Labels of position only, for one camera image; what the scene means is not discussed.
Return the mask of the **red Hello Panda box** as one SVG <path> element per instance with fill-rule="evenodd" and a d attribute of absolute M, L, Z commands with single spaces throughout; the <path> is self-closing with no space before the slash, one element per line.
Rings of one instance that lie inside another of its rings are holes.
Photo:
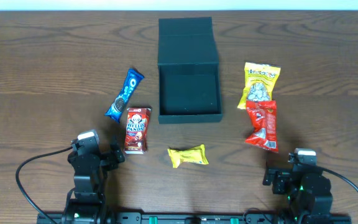
<path fill-rule="evenodd" d="M 150 108 L 129 108 L 127 114 L 126 154 L 144 154 L 147 151 L 147 127 L 150 121 Z"/>

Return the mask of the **red snack bag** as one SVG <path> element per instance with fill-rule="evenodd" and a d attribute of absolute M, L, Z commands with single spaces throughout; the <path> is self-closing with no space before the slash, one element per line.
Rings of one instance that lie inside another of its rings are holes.
<path fill-rule="evenodd" d="M 245 143 L 278 153 L 276 101 L 247 101 L 246 111 L 254 130 Z"/>

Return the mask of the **blue Oreo cookie pack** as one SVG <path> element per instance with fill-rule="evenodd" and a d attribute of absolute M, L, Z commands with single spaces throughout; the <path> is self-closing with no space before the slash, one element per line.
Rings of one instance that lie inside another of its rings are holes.
<path fill-rule="evenodd" d="M 124 80 L 123 86 L 119 94 L 104 115 L 110 117 L 116 122 L 119 122 L 129 99 L 131 98 L 133 92 L 143 79 L 143 74 L 139 73 L 133 68 L 128 69 L 126 79 Z"/>

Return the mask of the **yellow seed snack bag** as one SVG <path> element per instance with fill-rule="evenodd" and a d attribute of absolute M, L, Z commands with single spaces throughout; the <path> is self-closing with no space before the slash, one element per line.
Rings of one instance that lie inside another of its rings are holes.
<path fill-rule="evenodd" d="M 245 86 L 237 107 L 244 110 L 247 101 L 272 101 L 272 92 L 280 72 L 280 67 L 246 62 L 244 65 Z"/>

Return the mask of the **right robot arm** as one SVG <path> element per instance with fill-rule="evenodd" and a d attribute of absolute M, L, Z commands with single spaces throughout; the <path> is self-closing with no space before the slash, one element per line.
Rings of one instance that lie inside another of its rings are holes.
<path fill-rule="evenodd" d="M 266 167 L 263 184 L 271 185 L 273 194 L 287 197 L 288 208 L 277 212 L 272 223 L 329 221 L 331 182 L 320 169 L 296 164 L 292 169 Z"/>

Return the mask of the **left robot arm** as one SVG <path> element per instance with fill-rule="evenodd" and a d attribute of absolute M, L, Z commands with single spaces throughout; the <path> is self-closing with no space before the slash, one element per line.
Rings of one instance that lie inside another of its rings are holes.
<path fill-rule="evenodd" d="M 75 139 L 71 146 L 68 162 L 75 171 L 75 187 L 67 193 L 62 223 L 115 223 L 116 216 L 106 205 L 104 191 L 108 172 L 125 161 L 116 138 L 106 152 L 99 150 L 95 137 Z"/>

